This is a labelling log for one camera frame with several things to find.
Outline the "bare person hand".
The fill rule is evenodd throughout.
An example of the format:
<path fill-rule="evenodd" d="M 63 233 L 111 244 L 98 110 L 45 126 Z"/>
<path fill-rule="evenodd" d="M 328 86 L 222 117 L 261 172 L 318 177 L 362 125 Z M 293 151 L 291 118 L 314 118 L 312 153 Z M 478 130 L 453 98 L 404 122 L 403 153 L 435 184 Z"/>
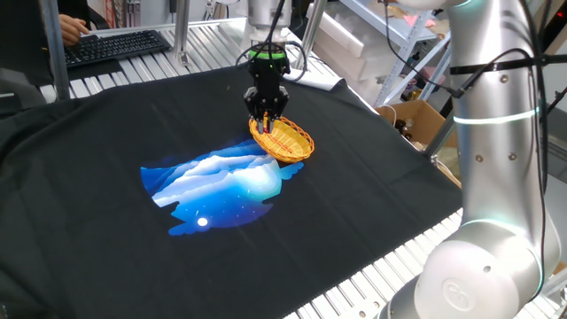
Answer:
<path fill-rule="evenodd" d="M 83 19 L 73 18 L 65 14 L 59 14 L 59 24 L 61 27 L 61 35 L 65 46 L 76 45 L 83 35 L 90 33 L 87 23 Z"/>

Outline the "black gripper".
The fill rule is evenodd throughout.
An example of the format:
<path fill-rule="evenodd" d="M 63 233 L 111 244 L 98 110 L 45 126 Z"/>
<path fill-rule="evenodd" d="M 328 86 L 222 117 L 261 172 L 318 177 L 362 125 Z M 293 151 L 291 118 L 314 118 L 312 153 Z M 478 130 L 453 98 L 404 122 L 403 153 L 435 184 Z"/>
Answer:
<path fill-rule="evenodd" d="M 267 132 L 272 132 L 275 121 L 279 120 L 289 101 L 289 93 L 280 81 L 284 74 L 290 72 L 288 58 L 256 58 L 248 65 L 248 72 L 252 76 L 253 86 L 244 94 L 244 101 L 251 119 L 256 121 L 257 131 L 264 132 L 265 108 L 268 105 Z"/>

